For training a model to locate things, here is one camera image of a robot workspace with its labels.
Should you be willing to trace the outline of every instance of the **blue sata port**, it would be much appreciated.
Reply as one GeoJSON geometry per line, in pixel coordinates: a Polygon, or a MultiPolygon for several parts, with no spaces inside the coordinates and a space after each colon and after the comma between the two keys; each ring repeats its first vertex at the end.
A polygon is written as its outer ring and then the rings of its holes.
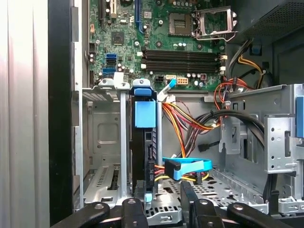
{"type": "Polygon", "coordinates": [[[105,58],[106,59],[117,59],[117,55],[116,54],[106,54],[105,55],[105,58]]]}
{"type": "Polygon", "coordinates": [[[116,54],[106,54],[105,60],[106,60],[106,63],[108,63],[108,64],[116,64],[117,55],[116,54]]]}
{"type": "Polygon", "coordinates": [[[115,68],[103,68],[103,75],[114,74],[116,71],[115,68]]]}

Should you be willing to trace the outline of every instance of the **motherboard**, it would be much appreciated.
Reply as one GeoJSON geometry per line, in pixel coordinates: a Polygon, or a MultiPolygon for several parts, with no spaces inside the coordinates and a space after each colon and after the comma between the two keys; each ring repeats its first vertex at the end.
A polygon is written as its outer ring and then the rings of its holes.
{"type": "MultiPolygon", "coordinates": [[[[123,75],[147,78],[161,90],[212,91],[220,83],[223,40],[194,38],[195,10],[223,7],[224,0],[90,0],[90,84],[123,75]]],[[[208,14],[207,32],[225,29],[225,14],[208,14]]]]}

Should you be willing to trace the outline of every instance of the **blue plastic tab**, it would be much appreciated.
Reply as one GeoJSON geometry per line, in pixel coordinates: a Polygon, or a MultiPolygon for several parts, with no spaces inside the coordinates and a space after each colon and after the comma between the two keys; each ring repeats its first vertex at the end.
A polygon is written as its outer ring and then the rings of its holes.
{"type": "Polygon", "coordinates": [[[116,71],[115,68],[103,68],[103,75],[114,74],[116,71]]]}
{"type": "Polygon", "coordinates": [[[304,138],[304,96],[296,98],[296,137],[304,138]]]}
{"type": "Polygon", "coordinates": [[[152,96],[152,90],[150,88],[138,88],[134,89],[135,96],[152,96]]]}
{"type": "Polygon", "coordinates": [[[172,79],[172,80],[170,81],[169,87],[170,87],[170,88],[173,88],[173,87],[175,87],[175,85],[176,85],[176,79],[174,78],[174,79],[172,79]]]}
{"type": "Polygon", "coordinates": [[[212,161],[200,158],[162,158],[180,163],[180,170],[174,170],[173,178],[180,180],[188,172],[206,172],[212,170],[212,161]]]}
{"type": "Polygon", "coordinates": [[[152,201],[152,199],[153,199],[152,193],[146,193],[146,194],[145,194],[145,201],[146,201],[147,203],[150,203],[150,202],[152,201]]]}
{"type": "Polygon", "coordinates": [[[135,101],[135,127],[156,127],[156,102],[135,101]]]}

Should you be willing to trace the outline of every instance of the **green circuit board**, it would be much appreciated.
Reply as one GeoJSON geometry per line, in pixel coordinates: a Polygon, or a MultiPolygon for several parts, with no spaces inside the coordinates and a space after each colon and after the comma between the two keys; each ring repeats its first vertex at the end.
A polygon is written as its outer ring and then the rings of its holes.
{"type": "MultiPolygon", "coordinates": [[[[102,78],[107,77],[102,75],[103,68],[107,67],[105,59],[107,53],[115,53],[118,56],[116,70],[124,72],[125,82],[131,84],[134,79],[147,78],[155,89],[160,90],[167,84],[167,81],[155,82],[156,77],[166,75],[186,77],[186,73],[142,70],[142,57],[140,56],[142,47],[151,50],[225,52],[223,41],[197,41],[191,36],[169,34],[170,14],[189,15],[197,8],[209,9],[225,6],[226,2],[224,0],[141,0],[141,24],[147,26],[144,34],[139,31],[135,23],[134,2],[124,4],[123,1],[126,0],[116,0],[116,18],[107,17],[104,12],[105,17],[100,20],[100,0],[90,0],[89,42],[90,45],[95,46],[94,62],[90,62],[91,82],[96,84],[102,78]]],[[[211,15],[206,23],[208,23],[206,30],[210,32],[223,30],[226,22],[224,15],[211,15]]],[[[195,85],[194,81],[194,78],[190,78],[187,85],[178,85],[174,89],[212,91],[220,83],[220,76],[215,73],[207,74],[203,87],[195,85]]]]}

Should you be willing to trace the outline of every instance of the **ram slot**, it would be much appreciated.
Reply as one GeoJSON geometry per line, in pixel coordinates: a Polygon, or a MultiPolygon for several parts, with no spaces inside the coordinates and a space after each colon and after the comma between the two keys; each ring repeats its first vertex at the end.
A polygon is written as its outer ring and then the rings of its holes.
{"type": "Polygon", "coordinates": [[[218,62],[218,56],[214,53],[200,52],[150,52],[146,51],[144,57],[148,60],[162,61],[190,61],[190,62],[218,62]]]}
{"type": "Polygon", "coordinates": [[[156,72],[216,73],[218,64],[146,61],[146,70],[156,72]]]}

